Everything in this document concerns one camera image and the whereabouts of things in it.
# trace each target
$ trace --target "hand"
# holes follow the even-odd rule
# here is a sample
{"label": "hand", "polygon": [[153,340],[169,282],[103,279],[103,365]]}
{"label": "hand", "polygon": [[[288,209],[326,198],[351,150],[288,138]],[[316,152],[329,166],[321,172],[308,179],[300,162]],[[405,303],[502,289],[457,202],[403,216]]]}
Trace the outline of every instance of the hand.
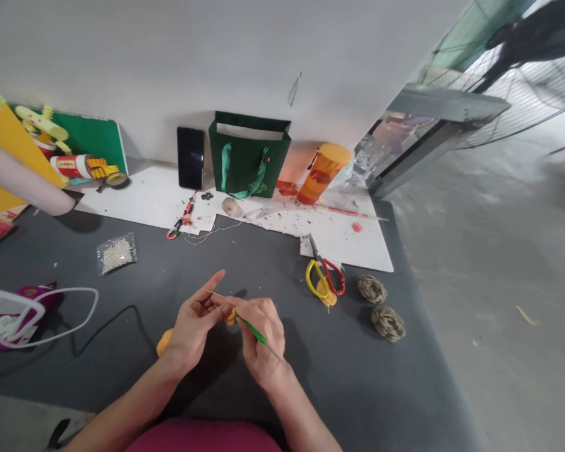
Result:
{"label": "hand", "polygon": [[207,289],[214,291],[224,278],[224,270],[218,271],[192,297],[187,299],[176,319],[168,346],[160,359],[172,366],[173,372],[182,379],[199,362],[205,348],[207,332],[232,310],[231,305],[214,304]]}
{"label": "hand", "polygon": [[[266,337],[268,345],[283,358],[283,324],[272,300],[255,298],[246,301],[235,297],[225,299],[227,303],[235,306],[243,319]],[[243,356],[251,375],[267,393],[276,391],[292,375],[291,366],[288,363],[283,365],[264,344],[258,342],[249,327],[238,317],[237,322],[243,334]]]}

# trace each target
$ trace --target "metal stand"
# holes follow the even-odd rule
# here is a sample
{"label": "metal stand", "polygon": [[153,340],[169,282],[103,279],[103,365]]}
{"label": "metal stand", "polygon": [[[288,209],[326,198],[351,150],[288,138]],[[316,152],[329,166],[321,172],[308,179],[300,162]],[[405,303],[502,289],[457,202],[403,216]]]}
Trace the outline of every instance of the metal stand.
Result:
{"label": "metal stand", "polygon": [[370,195],[377,199],[385,198],[509,107],[508,102],[497,97],[406,85],[387,110],[428,116],[439,121],[378,176],[367,181]]}

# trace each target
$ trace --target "electric fan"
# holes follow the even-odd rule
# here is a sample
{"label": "electric fan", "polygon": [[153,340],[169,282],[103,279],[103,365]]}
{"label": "electric fan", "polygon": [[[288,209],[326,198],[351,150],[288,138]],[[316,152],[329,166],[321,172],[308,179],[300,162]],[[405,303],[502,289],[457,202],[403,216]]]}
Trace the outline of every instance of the electric fan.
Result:
{"label": "electric fan", "polygon": [[[511,104],[457,149],[493,143],[563,113],[565,0],[475,0],[433,51],[418,82]],[[443,125],[429,124],[418,134]]]}

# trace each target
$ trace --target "gray tabletop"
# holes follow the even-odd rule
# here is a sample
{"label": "gray tabletop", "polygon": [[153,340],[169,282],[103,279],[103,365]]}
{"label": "gray tabletop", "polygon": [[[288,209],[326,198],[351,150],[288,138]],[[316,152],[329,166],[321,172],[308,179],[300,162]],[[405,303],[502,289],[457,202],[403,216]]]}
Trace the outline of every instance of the gray tabletop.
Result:
{"label": "gray tabletop", "polygon": [[[214,272],[226,269],[221,294],[271,297],[285,328],[285,357],[316,410],[347,451],[479,450],[463,398],[441,353],[402,248],[393,209],[375,205],[395,273],[347,266],[346,294],[326,312],[303,281],[308,259],[299,240],[253,225],[220,231],[205,243],[170,242],[165,231],[88,213],[60,218],[28,209],[0,243],[0,289],[57,280],[61,288],[94,287],[90,322],[61,340],[27,351],[0,352],[0,394],[99,411],[156,360],[155,346],[176,312]],[[217,227],[233,225],[218,217]],[[97,275],[96,246],[134,232],[138,261]],[[373,274],[386,303],[404,319],[396,344],[370,323],[372,305],[357,278]],[[67,294],[46,317],[47,337],[83,321],[90,300]],[[238,326],[220,325],[205,354],[180,384],[164,416],[245,419],[283,442],[277,417],[247,370]]]}

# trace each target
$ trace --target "red-handled scissors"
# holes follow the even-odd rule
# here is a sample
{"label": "red-handled scissors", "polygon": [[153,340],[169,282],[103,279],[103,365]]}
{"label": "red-handled scissors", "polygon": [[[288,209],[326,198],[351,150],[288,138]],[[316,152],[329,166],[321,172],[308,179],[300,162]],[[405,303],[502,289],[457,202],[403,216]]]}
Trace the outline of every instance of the red-handled scissors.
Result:
{"label": "red-handled scissors", "polygon": [[[318,248],[316,248],[316,244],[314,243],[314,238],[312,237],[312,234],[309,234],[308,237],[309,237],[309,242],[312,245],[312,251],[314,253],[314,259],[310,260],[308,264],[308,268],[306,269],[306,282],[308,283],[309,289],[312,291],[314,295],[316,295],[319,298],[326,298],[328,296],[329,289],[337,296],[343,295],[345,293],[345,277],[343,276],[343,273],[341,273],[341,271],[333,264],[331,264],[328,260],[322,258],[322,256],[318,252]],[[318,267],[318,263],[322,264],[322,267],[325,270],[326,279],[322,275],[322,272]],[[309,274],[314,265],[316,266],[316,272],[318,273],[318,277],[320,278],[320,281],[322,281],[322,284],[325,287],[325,293],[319,293],[314,288],[312,282],[310,281]],[[334,270],[339,275],[339,280],[341,281],[341,288],[339,290],[335,289],[335,286],[333,285],[333,280],[331,279],[331,274],[328,270],[329,268],[331,270]]]}

